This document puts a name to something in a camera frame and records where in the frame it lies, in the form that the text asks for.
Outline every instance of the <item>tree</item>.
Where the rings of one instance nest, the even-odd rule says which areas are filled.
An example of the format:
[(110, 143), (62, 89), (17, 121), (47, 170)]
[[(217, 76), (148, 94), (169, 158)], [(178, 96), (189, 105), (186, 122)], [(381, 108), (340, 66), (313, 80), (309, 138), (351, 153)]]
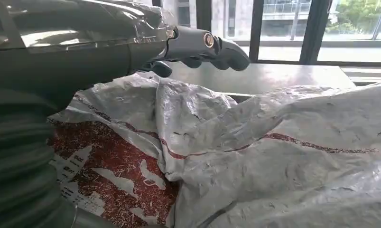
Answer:
[(336, 8), (337, 22), (328, 22), (333, 34), (371, 34), (381, 14), (381, 0), (341, 0)]

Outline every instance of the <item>metal table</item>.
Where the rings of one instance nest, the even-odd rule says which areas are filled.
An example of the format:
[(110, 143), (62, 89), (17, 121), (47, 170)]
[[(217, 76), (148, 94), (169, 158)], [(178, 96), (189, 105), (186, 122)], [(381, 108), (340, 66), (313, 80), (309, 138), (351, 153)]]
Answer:
[(189, 69), (182, 63), (169, 65), (173, 69), (170, 78), (223, 92), (232, 97), (251, 96), (289, 86), (355, 87), (338, 66), (250, 64), (246, 70), (238, 72), (232, 69), (221, 71), (209, 63), (203, 63), (197, 69)]

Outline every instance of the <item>white plastic bag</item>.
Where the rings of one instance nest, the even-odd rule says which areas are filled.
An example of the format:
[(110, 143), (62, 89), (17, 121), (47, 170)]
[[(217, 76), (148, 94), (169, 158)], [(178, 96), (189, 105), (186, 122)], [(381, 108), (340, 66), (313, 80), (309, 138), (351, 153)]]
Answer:
[[(111, 129), (101, 132), (105, 140), (120, 137), (125, 143), (116, 145), (136, 148), (112, 156), (121, 161), (114, 160), (115, 167), (105, 165), (113, 159), (104, 151), (105, 157), (93, 159), (103, 166), (91, 167), (94, 175), (80, 168), (60, 178), (80, 197), (85, 189), (79, 206), (120, 227), (381, 227), (381, 86), (297, 86), (236, 104), (200, 86), (134, 75), (78, 92), (51, 119), (57, 126), (102, 123)], [(83, 150), (100, 148), (99, 137), (79, 151), (55, 139), (59, 171), (68, 160), (63, 151), (81, 154), (88, 168), (93, 160)], [(127, 164), (136, 174), (129, 175)], [(179, 192), (156, 166), (168, 181), (180, 183)], [(72, 184), (80, 175), (87, 183)], [(100, 179), (99, 186), (108, 187), (94, 187)], [(154, 190), (162, 197), (143, 198)]]

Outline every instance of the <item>gray flexible tube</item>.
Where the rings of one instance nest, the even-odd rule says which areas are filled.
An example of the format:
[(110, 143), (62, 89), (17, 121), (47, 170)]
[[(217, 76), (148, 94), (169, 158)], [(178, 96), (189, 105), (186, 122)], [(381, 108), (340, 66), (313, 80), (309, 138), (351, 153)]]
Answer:
[(46, 105), (39, 105), (46, 102), (33, 104), (41, 99), (5, 89), (0, 97), (0, 228), (114, 228), (61, 197), (48, 164), (54, 151), (46, 140), (53, 129)]

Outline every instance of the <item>robotic arm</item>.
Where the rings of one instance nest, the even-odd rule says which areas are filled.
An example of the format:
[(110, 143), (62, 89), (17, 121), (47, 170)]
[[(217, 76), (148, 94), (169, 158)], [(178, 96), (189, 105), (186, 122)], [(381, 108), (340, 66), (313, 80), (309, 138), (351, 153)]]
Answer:
[(244, 70), (247, 55), (161, 8), (122, 0), (0, 0), (0, 228), (112, 228), (61, 198), (46, 117), (74, 93), (162, 62)]

